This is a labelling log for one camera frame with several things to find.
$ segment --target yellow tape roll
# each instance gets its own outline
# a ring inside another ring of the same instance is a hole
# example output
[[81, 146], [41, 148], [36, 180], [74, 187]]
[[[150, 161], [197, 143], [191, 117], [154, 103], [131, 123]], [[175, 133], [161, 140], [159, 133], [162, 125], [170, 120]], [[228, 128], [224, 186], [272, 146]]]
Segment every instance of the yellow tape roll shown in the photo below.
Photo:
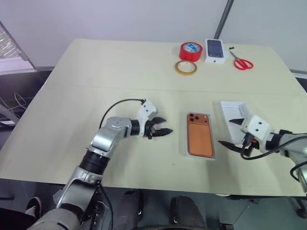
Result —
[[175, 70], [182, 75], [192, 75], [197, 71], [197, 66], [191, 62], [182, 60], [175, 64]]

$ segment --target tape roll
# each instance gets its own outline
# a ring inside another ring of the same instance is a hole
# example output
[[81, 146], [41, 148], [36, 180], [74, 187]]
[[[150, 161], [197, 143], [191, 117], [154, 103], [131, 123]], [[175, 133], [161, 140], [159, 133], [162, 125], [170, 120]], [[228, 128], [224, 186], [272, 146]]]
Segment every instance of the tape roll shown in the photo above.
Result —
[[180, 47], [179, 57], [181, 60], [198, 61], [201, 57], [202, 47], [195, 42], [183, 43]]
[[192, 75], [197, 71], [197, 66], [191, 61], [182, 60], [175, 64], [175, 70], [182, 75]]

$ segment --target white tray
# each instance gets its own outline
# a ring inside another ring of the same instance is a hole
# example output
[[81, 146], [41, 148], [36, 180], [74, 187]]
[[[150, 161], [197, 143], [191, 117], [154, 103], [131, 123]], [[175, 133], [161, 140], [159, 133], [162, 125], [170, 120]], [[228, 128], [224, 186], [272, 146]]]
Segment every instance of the white tray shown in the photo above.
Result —
[[224, 120], [228, 128], [228, 139], [234, 144], [242, 144], [245, 133], [240, 130], [240, 125], [230, 123], [231, 119], [247, 118], [252, 113], [246, 107], [245, 102], [220, 102]]

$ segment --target orange smartphone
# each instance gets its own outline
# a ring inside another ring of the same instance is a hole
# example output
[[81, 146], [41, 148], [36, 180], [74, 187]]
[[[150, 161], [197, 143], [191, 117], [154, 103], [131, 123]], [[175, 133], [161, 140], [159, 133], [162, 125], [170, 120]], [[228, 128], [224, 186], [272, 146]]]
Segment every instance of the orange smartphone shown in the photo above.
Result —
[[213, 138], [208, 114], [188, 113], [188, 153], [192, 156], [213, 158]]

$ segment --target red tape roll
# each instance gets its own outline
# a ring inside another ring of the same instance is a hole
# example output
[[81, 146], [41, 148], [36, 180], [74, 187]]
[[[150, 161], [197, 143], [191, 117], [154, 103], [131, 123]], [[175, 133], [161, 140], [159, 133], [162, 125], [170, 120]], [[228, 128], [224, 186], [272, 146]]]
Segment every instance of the red tape roll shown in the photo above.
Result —
[[202, 47], [195, 42], [183, 43], [180, 47], [179, 57], [181, 60], [198, 61], [201, 57]]

